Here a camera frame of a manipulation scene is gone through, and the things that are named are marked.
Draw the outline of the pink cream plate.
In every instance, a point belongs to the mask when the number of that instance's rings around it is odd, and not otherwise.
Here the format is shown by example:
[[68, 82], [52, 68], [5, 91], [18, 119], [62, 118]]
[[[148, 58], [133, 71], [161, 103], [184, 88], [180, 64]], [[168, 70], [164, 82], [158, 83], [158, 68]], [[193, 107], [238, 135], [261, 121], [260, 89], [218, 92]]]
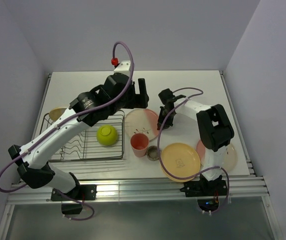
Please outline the pink cream plate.
[[144, 134], [149, 141], [159, 135], [158, 114], [150, 109], [134, 109], [125, 116], [125, 133], [129, 138], [135, 134]]
[[[200, 163], [203, 166], [206, 148], [203, 145], [201, 140], [199, 140], [197, 145], [196, 145], [196, 152], [198, 153], [198, 155], [200, 157]], [[224, 156], [224, 161], [222, 163], [222, 167], [228, 173], [230, 173], [235, 168], [235, 166], [237, 165], [237, 162], [238, 162], [238, 156], [237, 156], [236, 148], [234, 147], [234, 145], [232, 143], [230, 143], [227, 146], [227, 151], [226, 151], [225, 156]]]

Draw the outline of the plain yellow bear plate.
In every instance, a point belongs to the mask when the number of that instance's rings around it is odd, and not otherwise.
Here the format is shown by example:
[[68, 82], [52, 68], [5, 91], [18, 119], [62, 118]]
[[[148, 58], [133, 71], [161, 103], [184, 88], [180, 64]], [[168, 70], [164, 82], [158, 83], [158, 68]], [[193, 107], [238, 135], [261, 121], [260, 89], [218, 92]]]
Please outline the plain yellow bear plate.
[[179, 178], [195, 175], [201, 169], [201, 160], [194, 148], [185, 143], [172, 143], [160, 152], [166, 170]]

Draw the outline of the lime green bowl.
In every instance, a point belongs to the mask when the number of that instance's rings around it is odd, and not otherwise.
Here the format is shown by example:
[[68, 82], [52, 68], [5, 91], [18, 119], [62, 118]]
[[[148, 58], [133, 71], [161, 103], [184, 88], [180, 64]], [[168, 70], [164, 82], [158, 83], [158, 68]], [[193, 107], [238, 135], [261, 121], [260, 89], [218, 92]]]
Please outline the lime green bowl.
[[103, 146], [112, 146], [118, 141], [118, 133], [112, 125], [102, 125], [96, 132], [97, 141]]

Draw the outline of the yellow cream leaf plate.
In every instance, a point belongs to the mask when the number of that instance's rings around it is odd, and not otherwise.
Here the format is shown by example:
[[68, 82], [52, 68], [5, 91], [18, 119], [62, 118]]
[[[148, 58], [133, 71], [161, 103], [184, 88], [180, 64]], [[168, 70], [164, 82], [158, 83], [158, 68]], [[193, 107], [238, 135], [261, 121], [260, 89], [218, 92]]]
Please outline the yellow cream leaf plate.
[[55, 122], [62, 116], [66, 109], [66, 107], [56, 107], [49, 111], [48, 116], [53, 122]]

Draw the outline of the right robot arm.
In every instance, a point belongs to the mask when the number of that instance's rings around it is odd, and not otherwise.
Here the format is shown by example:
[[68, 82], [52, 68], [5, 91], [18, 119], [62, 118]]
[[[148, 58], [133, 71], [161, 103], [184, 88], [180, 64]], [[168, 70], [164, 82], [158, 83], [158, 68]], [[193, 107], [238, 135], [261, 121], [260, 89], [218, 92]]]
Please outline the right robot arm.
[[[215, 180], [222, 176], [222, 172], [227, 173], [222, 164], [228, 145], [235, 136], [235, 132], [221, 104], [202, 104], [192, 100], [192, 97], [197, 96], [196, 94], [191, 96], [180, 94], [176, 96], [176, 92], [176, 90], [171, 91], [167, 88], [158, 94], [162, 102], [157, 122], [157, 129], [159, 130], [157, 137], [159, 162], [165, 173], [176, 180], [188, 180], [201, 175], [205, 179], [199, 183], [199, 189], [203, 194], [210, 195], [217, 188]], [[162, 130], [173, 126], [176, 114], [184, 115], [197, 122], [200, 140], [205, 147], [203, 165], [205, 169], [186, 177], [170, 173], [163, 163], [165, 158], [161, 156], [161, 154], [165, 153], [165, 150], [160, 151]]]

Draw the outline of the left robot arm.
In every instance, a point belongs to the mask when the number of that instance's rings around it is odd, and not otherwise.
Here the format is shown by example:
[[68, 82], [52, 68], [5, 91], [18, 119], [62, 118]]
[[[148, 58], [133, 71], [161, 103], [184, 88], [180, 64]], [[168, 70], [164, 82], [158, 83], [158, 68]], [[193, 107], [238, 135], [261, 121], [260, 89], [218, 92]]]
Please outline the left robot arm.
[[49, 186], [69, 200], [78, 198], [81, 188], [75, 175], [54, 167], [49, 160], [72, 138], [119, 110], [147, 108], [145, 79], [138, 79], [138, 94], [135, 84], [127, 85], [127, 82], [125, 74], [109, 75], [104, 84], [80, 93], [61, 117], [33, 141], [24, 146], [11, 146], [8, 152], [11, 158], [19, 158], [15, 163], [20, 178], [32, 189]]

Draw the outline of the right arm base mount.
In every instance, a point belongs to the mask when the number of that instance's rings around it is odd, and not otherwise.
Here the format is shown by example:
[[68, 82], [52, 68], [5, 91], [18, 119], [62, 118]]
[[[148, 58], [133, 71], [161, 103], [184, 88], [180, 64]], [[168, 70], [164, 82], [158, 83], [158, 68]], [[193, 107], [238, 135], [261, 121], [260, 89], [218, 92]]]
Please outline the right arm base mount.
[[188, 181], [180, 189], [186, 198], [196, 198], [199, 211], [213, 215], [229, 201], [230, 184], [223, 179], [208, 183], [207, 180]]

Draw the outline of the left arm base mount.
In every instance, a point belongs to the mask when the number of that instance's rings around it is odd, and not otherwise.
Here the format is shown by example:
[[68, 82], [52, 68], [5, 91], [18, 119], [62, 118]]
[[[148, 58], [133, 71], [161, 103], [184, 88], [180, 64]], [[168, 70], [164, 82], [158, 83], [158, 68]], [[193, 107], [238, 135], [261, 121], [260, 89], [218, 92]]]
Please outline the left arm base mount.
[[[87, 201], [96, 199], [97, 186], [95, 184], [81, 184], [67, 193], [63, 193], [58, 189], [53, 189], [50, 200], [52, 202], [61, 202], [61, 213], [65, 218], [74, 221], [84, 221], [92, 218], [95, 215], [95, 210]], [[91, 214], [85, 218], [76, 218], [82, 210], [89, 209]]]

